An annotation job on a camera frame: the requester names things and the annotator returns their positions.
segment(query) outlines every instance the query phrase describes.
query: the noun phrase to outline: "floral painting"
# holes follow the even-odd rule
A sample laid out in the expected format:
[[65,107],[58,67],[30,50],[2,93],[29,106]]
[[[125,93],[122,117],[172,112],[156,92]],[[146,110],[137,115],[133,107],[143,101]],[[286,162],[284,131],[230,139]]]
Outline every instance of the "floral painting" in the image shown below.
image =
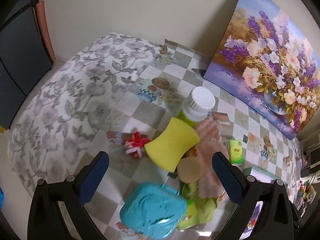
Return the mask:
[[319,107],[319,58],[271,0],[239,0],[204,78],[292,140]]

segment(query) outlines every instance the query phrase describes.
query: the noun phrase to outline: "teal soap box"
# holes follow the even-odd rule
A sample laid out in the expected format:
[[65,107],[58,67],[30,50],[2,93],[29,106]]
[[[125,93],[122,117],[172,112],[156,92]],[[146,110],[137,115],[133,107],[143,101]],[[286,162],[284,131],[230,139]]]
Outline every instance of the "teal soap box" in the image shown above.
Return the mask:
[[143,182],[120,210],[128,228],[152,239],[171,235],[187,211],[187,201],[165,184]]

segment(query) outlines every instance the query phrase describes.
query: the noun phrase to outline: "checkered tablecloth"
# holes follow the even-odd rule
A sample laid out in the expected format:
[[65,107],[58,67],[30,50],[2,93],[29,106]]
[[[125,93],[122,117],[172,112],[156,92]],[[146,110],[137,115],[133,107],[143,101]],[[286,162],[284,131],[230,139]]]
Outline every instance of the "checkered tablecloth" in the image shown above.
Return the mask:
[[[183,98],[196,86],[208,88],[215,96],[215,112],[227,113],[229,126],[222,128],[221,135],[225,140],[234,138],[243,140],[244,135],[251,132],[256,138],[268,136],[277,150],[276,161],[264,162],[260,156],[260,146],[248,141],[243,142],[245,162],[239,165],[243,170],[256,166],[276,175],[289,184],[289,188],[296,181],[295,177],[295,151],[298,151],[298,141],[289,141],[276,127],[260,116],[258,113],[229,94],[220,87],[204,80],[191,69],[206,69],[209,60],[206,56],[187,49],[173,42],[166,42],[168,52],[173,54],[176,64],[150,64],[135,81],[135,84],[147,78],[163,77],[170,82],[170,87]],[[168,172],[157,167],[149,158],[134,160],[126,156],[124,148],[116,141],[107,138],[108,131],[131,133],[136,130],[148,135],[150,139],[156,138],[166,128],[170,118],[177,115],[177,110],[169,110],[164,104],[155,102],[141,102],[137,95],[135,84],[129,89],[111,112],[108,120],[92,141],[88,152],[83,156],[78,171],[86,165],[100,151],[109,153],[110,166],[103,177],[92,201],[85,205],[88,213],[101,232],[108,240],[139,239],[139,235],[119,228],[119,212],[125,200],[134,188],[144,181],[166,183],[178,188],[179,179],[172,179]],[[283,162],[283,158],[290,157],[290,166]],[[184,231],[175,230],[169,239],[194,240],[213,237],[223,229],[230,216],[233,204],[228,198],[218,202],[211,222]]]

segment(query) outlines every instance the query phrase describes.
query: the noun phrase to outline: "beige wall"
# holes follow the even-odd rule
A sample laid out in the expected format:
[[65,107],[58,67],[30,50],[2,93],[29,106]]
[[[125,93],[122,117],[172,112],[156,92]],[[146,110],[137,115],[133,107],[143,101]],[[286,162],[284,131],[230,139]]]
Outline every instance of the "beige wall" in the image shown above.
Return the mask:
[[[297,24],[320,56],[320,30],[300,0],[272,0]],[[44,0],[57,57],[69,59],[110,32],[158,43],[173,40],[213,56],[237,0]],[[320,114],[308,124],[320,128]]]

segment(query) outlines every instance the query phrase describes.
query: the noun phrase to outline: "yellow sponge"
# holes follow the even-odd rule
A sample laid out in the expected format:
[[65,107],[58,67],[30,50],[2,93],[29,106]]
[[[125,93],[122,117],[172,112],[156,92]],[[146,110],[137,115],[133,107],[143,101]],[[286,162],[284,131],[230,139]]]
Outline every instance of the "yellow sponge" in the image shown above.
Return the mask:
[[156,165],[174,172],[182,156],[199,141],[200,138],[192,127],[172,117],[164,132],[145,144],[144,148]]

